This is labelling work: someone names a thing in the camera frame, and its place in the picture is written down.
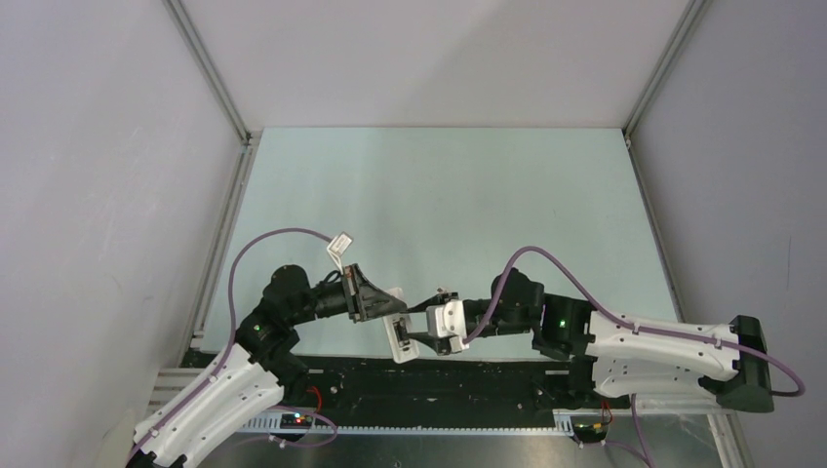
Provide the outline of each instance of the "robotic arm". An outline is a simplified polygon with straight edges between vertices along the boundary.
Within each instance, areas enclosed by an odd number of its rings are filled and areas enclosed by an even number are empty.
[[[492,291],[498,281],[494,279]],[[516,269],[510,270],[486,322],[491,301],[460,300],[456,293],[440,292],[409,308],[374,286],[356,264],[332,272],[314,287],[301,267],[283,266],[238,327],[230,348],[222,350],[228,353],[225,362],[214,360],[136,427],[139,450],[127,466],[198,466],[256,414],[282,401],[300,400],[308,387],[308,368],[291,354],[298,343],[294,327],[345,313],[354,323],[382,319],[397,363],[418,357],[418,344],[447,355],[468,349],[472,333],[487,337],[532,332],[533,349],[570,363],[561,390],[569,396],[693,393],[716,398],[725,408],[772,411],[767,363],[715,344],[723,339],[766,351],[756,319],[737,317],[729,325],[696,326],[624,315],[636,324],[627,330],[588,301],[545,293],[543,285]],[[426,315],[427,331],[412,330],[410,315],[415,313]],[[639,325],[713,339],[709,344],[638,333]],[[160,424],[178,406],[179,411]]]

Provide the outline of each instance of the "purple cable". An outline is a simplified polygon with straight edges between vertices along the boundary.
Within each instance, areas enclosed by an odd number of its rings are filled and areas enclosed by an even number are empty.
[[[189,404],[189,402],[194,400],[195,397],[197,397],[198,394],[200,394],[207,387],[207,385],[210,384],[210,377],[217,376],[218,373],[222,370],[224,364],[227,362],[227,359],[229,359],[230,357],[230,351],[232,349],[233,343],[235,342],[235,329],[237,323],[235,319],[235,301],[233,300],[233,283],[235,282],[235,270],[238,267],[238,263],[241,261],[241,257],[244,256],[244,254],[246,254],[247,251],[255,244],[258,244],[260,241],[268,237],[273,237],[278,234],[286,234],[288,232],[310,234],[311,236],[316,236],[319,239],[326,241],[328,243],[333,240],[332,238],[312,229],[304,229],[302,227],[287,227],[284,229],[276,229],[275,231],[269,231],[265,232],[264,234],[261,234],[255,239],[252,239],[252,241],[248,242],[247,245],[244,246],[244,248],[240,252],[238,252],[238,254],[235,257],[235,260],[233,260],[232,266],[230,267],[230,278],[227,282],[227,298],[229,299],[230,304],[230,337],[227,340],[226,349],[223,353],[221,353],[221,358],[218,360],[218,363],[216,364],[216,369],[213,370],[210,373],[210,375],[208,375],[207,378],[205,378],[201,383],[199,383],[198,386],[195,387],[195,389],[189,395],[184,397],[177,405],[175,405],[170,410],[170,412],[164,415],[164,417],[162,417],[157,423],[155,423],[154,426],[150,427],[149,430],[146,431],[146,434],[142,438],[140,438],[138,443],[132,447],[132,450],[130,450],[129,459],[132,459],[132,457],[135,456],[136,453],[138,453],[138,450],[140,450],[140,448],[143,447],[143,445],[146,444],[147,441],[149,441],[149,439],[152,437],[152,431],[156,431],[158,430],[158,428],[163,427],[167,423],[167,421],[169,421],[173,418],[173,416],[178,414],[181,411],[181,409],[183,409],[187,404]]]
[[[635,432],[638,433],[638,440],[641,442],[641,449],[644,450],[644,458],[650,468],[655,468],[654,459],[651,457],[649,442],[644,437],[644,430],[641,428],[641,418],[638,417],[638,394],[632,394],[632,421],[635,423]]]
[[[574,441],[577,442],[578,444],[581,444],[580,439],[577,438],[576,434],[572,434],[571,438],[574,439]],[[652,468],[652,466],[646,460],[646,458],[644,457],[644,455],[642,453],[640,453],[636,448],[634,448],[634,447],[632,447],[632,446],[630,446],[626,443],[616,442],[616,441],[604,441],[602,444],[599,443],[599,442],[595,442],[595,443],[583,444],[583,445],[585,447],[601,446],[601,447],[617,447],[619,449],[624,449],[624,450],[628,451],[629,453],[631,453],[632,455],[634,455],[635,458],[638,458],[639,460],[646,463],[646,465],[649,466],[649,468]]]
[[[331,426],[334,430],[334,433],[328,439],[326,439],[322,442],[314,442],[313,444],[299,444],[297,442],[290,442],[290,441],[285,441],[284,439],[279,439],[279,441],[281,441],[281,443],[284,443],[286,446],[298,447],[298,448],[301,448],[301,449],[314,449],[316,447],[326,446],[327,444],[333,442],[335,440],[336,436],[338,436],[338,426],[336,426],[333,421],[329,420],[328,418],[326,418],[325,416],[323,416],[323,415],[321,415],[317,412],[303,411],[301,409],[297,409],[297,408],[293,408],[293,407],[281,407],[281,406],[273,407],[273,409],[274,410],[276,409],[276,410],[281,410],[281,411],[287,411],[287,412],[297,412],[299,414],[304,414],[305,416],[313,416],[316,419],[321,419],[327,425]]]
[[[521,255],[525,254],[526,252],[536,252],[536,253],[541,254],[541,255],[545,256],[546,258],[548,258],[548,260],[551,261],[552,263],[554,263],[554,266],[556,266],[566,276],[566,278],[568,278],[569,281],[571,281],[571,283],[574,285],[574,287],[577,288],[577,290],[580,291],[580,293],[583,294],[583,296],[589,302],[591,302],[591,304],[593,306],[595,306],[595,308],[598,310],[598,312],[600,312],[601,315],[603,315],[604,317],[609,319],[615,325],[618,325],[620,327],[624,327],[627,330],[634,330],[635,329],[634,324],[631,324],[631,323],[628,323],[624,320],[621,320],[616,315],[612,314],[609,311],[609,309],[604,307],[603,304],[601,304],[597,300],[597,298],[595,298],[594,295],[592,295],[588,290],[586,290],[586,288],[579,281],[577,281],[576,278],[574,278],[574,275],[569,271],[568,268],[566,268],[566,266],[560,260],[557,259],[557,257],[552,255],[548,251],[546,251],[544,249],[541,249],[540,247],[526,246],[526,247],[523,247],[523,248],[519,249],[518,251],[514,252],[514,254],[511,255],[511,258],[508,259],[508,263],[505,264],[505,268],[502,270],[502,275],[500,275],[499,281],[496,283],[496,288],[494,288],[494,292],[492,294],[492,300],[491,300],[491,303],[489,304],[489,308],[486,310],[486,313],[485,313],[485,315],[483,315],[483,318],[480,320],[480,323],[479,323],[479,325],[477,325],[477,328],[474,329],[474,331],[472,331],[471,333],[469,333],[468,337],[466,337],[463,340],[463,342],[465,342],[467,344],[467,343],[470,343],[471,341],[473,341],[474,338],[476,338],[477,336],[480,335],[480,333],[483,331],[485,326],[488,324],[489,320],[491,319],[491,317],[493,315],[493,310],[496,308],[497,302],[499,301],[499,297],[502,295],[502,289],[505,287],[505,281],[508,278],[509,273],[511,273],[511,268],[514,266],[514,262],[516,262],[517,258],[519,258]],[[700,335],[692,334],[692,333],[686,333],[684,331],[663,330],[663,329],[657,329],[655,327],[647,327],[647,326],[640,326],[638,328],[638,331],[639,332],[644,332],[644,333],[649,333],[649,334],[657,334],[657,335],[660,335],[660,336],[669,336],[669,337],[673,337],[673,338],[688,339],[688,340],[691,340],[691,341],[698,341],[698,342],[701,342],[701,343],[712,344],[712,345],[718,344],[718,340],[715,339],[715,338],[711,338],[711,337],[707,337],[707,336],[700,336]],[[746,353],[746,354],[755,356],[759,359],[762,359],[764,361],[767,361],[768,363],[770,363],[773,366],[777,367],[780,371],[786,373],[796,383],[796,386],[798,387],[795,391],[792,391],[792,392],[782,392],[782,391],[772,390],[770,392],[771,395],[776,396],[776,397],[800,397],[800,396],[804,395],[805,391],[807,390],[807,388],[805,387],[804,381],[800,377],[798,377],[798,375],[792,369],[790,369],[789,367],[787,367],[786,365],[784,365],[783,363],[781,363],[777,359],[767,355],[766,353],[762,353],[761,351],[750,348],[749,346],[744,346],[740,343],[734,343],[734,342],[731,342],[731,341],[721,340],[720,345],[724,346],[726,348],[736,349],[736,350],[738,350],[742,353]]]
[[[327,423],[329,426],[331,426],[331,428],[333,428],[334,432],[328,439],[326,439],[322,442],[316,442],[316,443],[313,443],[313,444],[299,444],[297,442],[286,441],[284,439],[280,439],[278,436],[270,435],[270,434],[268,434],[266,436],[262,435],[262,436],[249,437],[247,439],[244,439],[242,441],[239,441],[239,442],[233,444],[230,447],[223,448],[223,449],[221,449],[217,452],[214,452],[213,456],[219,456],[223,453],[226,453],[228,451],[236,449],[240,446],[245,446],[247,444],[253,444],[253,443],[256,443],[256,442],[275,442],[275,441],[278,441],[279,444],[283,443],[286,446],[297,447],[297,448],[300,448],[300,449],[313,449],[313,448],[316,448],[316,447],[325,446],[325,445],[333,442],[335,440],[336,436],[338,436],[338,426],[336,426],[333,421],[329,420],[328,418],[326,418],[325,416],[323,416],[323,415],[321,415],[317,412],[305,411],[305,410],[302,410],[302,409],[297,409],[297,408],[292,408],[292,407],[281,407],[281,406],[272,407],[270,409],[271,410],[275,410],[275,409],[276,410],[282,410],[282,411],[286,411],[286,412],[297,412],[297,413],[300,413],[300,414],[304,414],[305,416],[313,416],[316,419],[321,419],[322,421]]]

